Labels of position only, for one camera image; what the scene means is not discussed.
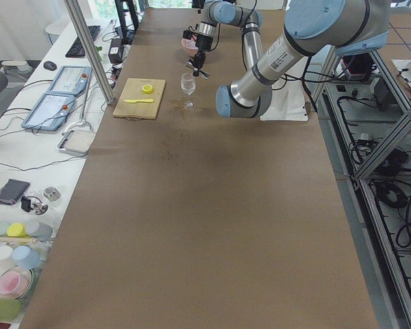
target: black keyboard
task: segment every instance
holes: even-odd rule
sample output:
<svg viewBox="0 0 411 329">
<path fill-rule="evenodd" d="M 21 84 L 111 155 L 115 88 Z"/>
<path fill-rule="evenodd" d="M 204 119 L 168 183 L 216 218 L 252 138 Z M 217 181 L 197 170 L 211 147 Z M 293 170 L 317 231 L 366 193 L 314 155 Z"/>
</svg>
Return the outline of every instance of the black keyboard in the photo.
<svg viewBox="0 0 411 329">
<path fill-rule="evenodd" d="M 97 35 L 101 31 L 100 25 L 91 25 L 88 27 L 88 31 L 90 31 L 91 37 L 93 41 L 96 40 Z M 76 38 L 75 42 L 71 45 L 70 49 L 66 53 L 66 57 L 84 57 L 85 50 L 81 44 L 81 40 L 79 37 Z"/>
</svg>

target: folded gray cloth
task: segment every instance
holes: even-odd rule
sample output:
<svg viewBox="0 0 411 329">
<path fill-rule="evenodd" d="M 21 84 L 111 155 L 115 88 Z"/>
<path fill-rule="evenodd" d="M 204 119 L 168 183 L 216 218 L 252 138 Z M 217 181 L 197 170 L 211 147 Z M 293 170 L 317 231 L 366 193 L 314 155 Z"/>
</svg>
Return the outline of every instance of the folded gray cloth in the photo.
<svg viewBox="0 0 411 329">
<path fill-rule="evenodd" d="M 29 185 L 30 183 L 20 180 L 8 180 L 5 186 L 0 188 L 0 202 L 16 204 Z"/>
</svg>

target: wooden cutting board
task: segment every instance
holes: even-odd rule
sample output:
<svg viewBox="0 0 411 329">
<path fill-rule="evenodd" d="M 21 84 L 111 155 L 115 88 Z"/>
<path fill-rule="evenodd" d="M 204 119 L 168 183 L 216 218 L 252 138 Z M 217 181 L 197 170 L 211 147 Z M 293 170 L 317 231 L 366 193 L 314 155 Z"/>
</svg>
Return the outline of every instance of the wooden cutting board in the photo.
<svg viewBox="0 0 411 329">
<path fill-rule="evenodd" d="M 142 91 L 144 84 L 153 86 L 151 94 Z M 126 81 L 121 97 L 117 102 L 112 115 L 116 118 L 138 118 L 155 120 L 162 100 L 166 80 L 138 79 L 130 77 Z M 125 103 L 125 99 L 148 99 L 152 98 L 153 103 Z"/>
</svg>

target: black mouse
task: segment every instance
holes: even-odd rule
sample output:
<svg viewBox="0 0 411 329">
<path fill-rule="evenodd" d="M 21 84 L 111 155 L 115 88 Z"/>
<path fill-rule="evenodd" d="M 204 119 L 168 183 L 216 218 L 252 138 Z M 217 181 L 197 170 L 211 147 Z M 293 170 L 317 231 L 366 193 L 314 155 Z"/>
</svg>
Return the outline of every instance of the black mouse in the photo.
<svg viewBox="0 0 411 329">
<path fill-rule="evenodd" d="M 57 67 L 56 64 L 54 62 L 51 62 L 50 60 L 47 60 L 46 62 L 44 62 L 43 66 L 46 70 L 50 70 L 50 71 L 56 70 L 56 67 Z"/>
</svg>

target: white table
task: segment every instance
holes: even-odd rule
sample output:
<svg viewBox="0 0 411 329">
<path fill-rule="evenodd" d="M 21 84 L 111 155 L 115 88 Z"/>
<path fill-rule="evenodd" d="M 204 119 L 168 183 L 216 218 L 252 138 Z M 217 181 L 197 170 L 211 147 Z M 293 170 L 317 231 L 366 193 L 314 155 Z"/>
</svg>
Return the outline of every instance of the white table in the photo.
<svg viewBox="0 0 411 329">
<path fill-rule="evenodd" d="M 101 33 L 95 44 L 103 47 L 99 52 L 103 59 L 103 67 L 108 71 L 111 67 L 108 60 L 108 50 L 110 43 L 102 42 L 102 36 L 110 32 L 112 25 L 108 25 L 104 21 L 91 20 L 89 25 L 101 25 Z M 38 80 L 52 80 L 59 68 L 63 65 L 86 65 L 90 66 L 86 58 L 66 58 L 65 53 L 76 38 L 76 33 L 73 25 L 70 23 L 64 30 L 57 42 L 52 46 L 47 53 L 39 67 L 34 71 L 27 84 L 36 82 Z M 58 69 L 55 71 L 48 71 L 42 66 L 45 60 L 55 62 Z M 49 87 L 48 82 L 41 82 L 24 88 L 12 102 L 9 108 L 32 108 L 38 101 L 40 96 L 47 91 Z M 89 98 L 86 105 L 85 119 L 91 123 L 93 131 L 96 132 L 103 117 L 103 109 L 105 108 L 105 99 L 97 84 L 95 78 L 90 82 Z M 75 102 L 75 107 L 81 105 L 84 96 L 78 98 Z M 7 165 L 19 167 L 22 169 L 39 167 L 55 161 L 64 161 L 70 159 L 72 156 L 62 154 L 57 150 L 57 145 L 62 139 L 62 132 L 69 124 L 79 120 L 79 113 L 81 108 L 73 112 L 67 122 L 60 127 L 57 132 L 45 133 L 40 132 L 33 134 L 31 131 L 21 131 L 22 120 L 28 111 L 26 110 L 12 110 L 5 113 L 0 119 L 0 136 L 9 132 L 15 132 L 0 137 L 0 162 Z M 78 158 L 63 162 L 60 164 L 50 165 L 42 169 L 34 169 L 30 171 L 19 171 L 0 165 L 0 188 L 12 178 L 15 180 L 22 180 L 30 183 L 30 187 L 26 191 L 26 195 L 42 195 L 44 189 L 48 186 L 56 187 L 61 193 L 61 198 L 56 202 L 49 202 L 43 199 L 49 205 L 49 210 L 43 215 L 35 215 L 34 212 L 25 212 L 21 209 L 21 203 L 13 206 L 0 204 L 0 221 L 7 221 L 9 223 L 27 223 L 32 219 L 47 223 L 54 228 L 58 228 L 64 215 L 66 208 L 70 202 L 73 190 L 84 166 L 86 159 Z M 12 325 L 12 328 L 18 328 L 19 318 Z"/>
</svg>

